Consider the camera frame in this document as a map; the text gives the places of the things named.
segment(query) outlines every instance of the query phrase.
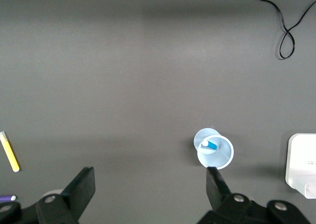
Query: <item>white paper cup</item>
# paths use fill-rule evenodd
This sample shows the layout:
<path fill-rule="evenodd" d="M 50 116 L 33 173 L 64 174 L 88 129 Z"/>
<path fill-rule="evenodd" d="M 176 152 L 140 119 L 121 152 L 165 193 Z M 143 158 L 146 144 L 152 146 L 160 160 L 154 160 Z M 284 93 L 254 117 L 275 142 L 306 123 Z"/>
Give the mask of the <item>white paper cup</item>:
<path fill-rule="evenodd" d="M 216 149 L 202 145 L 210 142 Z M 202 129 L 194 137 L 194 147 L 197 150 L 197 157 L 205 167 L 216 167 L 222 169 L 230 164 L 234 156 L 232 143 L 224 136 L 221 136 L 215 129 Z"/>

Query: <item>dark gray surface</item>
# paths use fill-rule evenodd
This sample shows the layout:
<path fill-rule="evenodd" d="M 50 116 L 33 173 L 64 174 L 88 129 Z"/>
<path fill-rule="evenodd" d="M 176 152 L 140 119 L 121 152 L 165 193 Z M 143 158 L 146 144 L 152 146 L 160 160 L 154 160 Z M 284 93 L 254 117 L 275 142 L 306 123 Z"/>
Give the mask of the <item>dark gray surface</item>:
<path fill-rule="evenodd" d="M 275 0 L 294 24 L 312 0 Z M 193 136 L 231 140 L 221 171 L 232 191 L 295 204 L 284 181 L 287 141 L 316 132 L 316 9 L 282 31 L 257 0 L 0 0 L 1 194 L 23 207 L 94 166 L 81 223 L 193 224 L 210 208 Z"/>

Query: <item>purple pen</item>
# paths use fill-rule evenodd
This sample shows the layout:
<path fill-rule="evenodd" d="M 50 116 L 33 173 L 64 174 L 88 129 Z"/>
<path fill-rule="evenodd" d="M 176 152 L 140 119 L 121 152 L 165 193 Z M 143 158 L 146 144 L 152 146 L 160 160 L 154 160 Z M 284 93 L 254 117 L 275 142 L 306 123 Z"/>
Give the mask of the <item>purple pen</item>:
<path fill-rule="evenodd" d="M 0 196 L 0 202 L 10 202 L 16 199 L 15 195 Z"/>

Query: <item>black cable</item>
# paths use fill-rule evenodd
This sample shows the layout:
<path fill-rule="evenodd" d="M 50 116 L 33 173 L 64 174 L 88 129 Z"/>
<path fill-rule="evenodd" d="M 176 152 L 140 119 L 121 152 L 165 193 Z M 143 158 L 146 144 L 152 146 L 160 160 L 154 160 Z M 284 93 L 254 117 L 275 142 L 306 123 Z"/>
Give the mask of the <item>black cable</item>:
<path fill-rule="evenodd" d="M 287 59 L 287 58 L 289 58 L 290 56 L 292 56 L 292 54 L 294 53 L 294 50 L 295 50 L 295 40 L 294 40 L 294 37 L 293 37 L 293 35 L 291 34 L 290 31 L 301 23 L 302 19 L 303 19 L 304 16 L 306 15 L 306 13 L 312 8 L 312 6 L 316 3 L 316 1 L 314 1 L 314 2 L 307 8 L 307 10 L 304 12 L 304 14 L 303 14 L 302 17 L 299 19 L 299 21 L 298 21 L 295 25 L 293 25 L 292 27 L 290 27 L 289 29 L 287 29 L 287 27 L 285 26 L 283 14 L 282 14 L 280 8 L 279 8 L 275 3 L 273 3 L 273 2 L 270 1 L 270 0 L 260 0 L 260 1 L 264 1 L 264 2 L 267 2 L 267 3 L 270 3 L 271 5 L 273 5 L 274 8 L 276 9 L 277 13 L 279 14 L 279 17 L 280 17 L 281 22 L 282 22 L 282 27 L 283 27 L 283 29 L 284 29 L 284 31 L 285 31 L 285 34 L 284 34 L 284 36 L 283 36 L 283 38 L 282 38 L 282 41 L 281 41 L 281 44 L 280 44 L 280 47 L 279 47 L 278 52 L 279 52 L 279 55 L 280 55 L 280 57 L 281 57 L 282 59 Z M 288 36 L 288 37 L 291 39 L 291 41 L 292 41 L 292 51 L 291 51 L 291 53 L 290 53 L 288 56 L 284 57 L 283 54 L 282 54 L 282 52 L 281 52 L 281 48 L 282 48 L 282 45 L 283 45 L 283 42 L 284 42 L 284 39 L 285 39 L 286 36 Z"/>

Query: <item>yellow pen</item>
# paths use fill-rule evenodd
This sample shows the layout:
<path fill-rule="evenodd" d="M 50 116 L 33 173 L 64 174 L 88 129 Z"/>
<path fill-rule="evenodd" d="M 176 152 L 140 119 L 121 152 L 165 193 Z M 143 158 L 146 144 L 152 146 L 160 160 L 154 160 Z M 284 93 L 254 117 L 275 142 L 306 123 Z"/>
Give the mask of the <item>yellow pen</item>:
<path fill-rule="evenodd" d="M 6 135 L 4 132 L 0 133 L 0 141 L 2 143 L 2 146 L 4 148 L 6 156 L 9 159 L 12 170 L 14 172 L 18 172 L 20 170 L 19 164 L 15 159 L 15 156 L 14 156 L 13 151 L 11 149 L 10 143 L 8 142 L 8 139 L 6 138 Z"/>

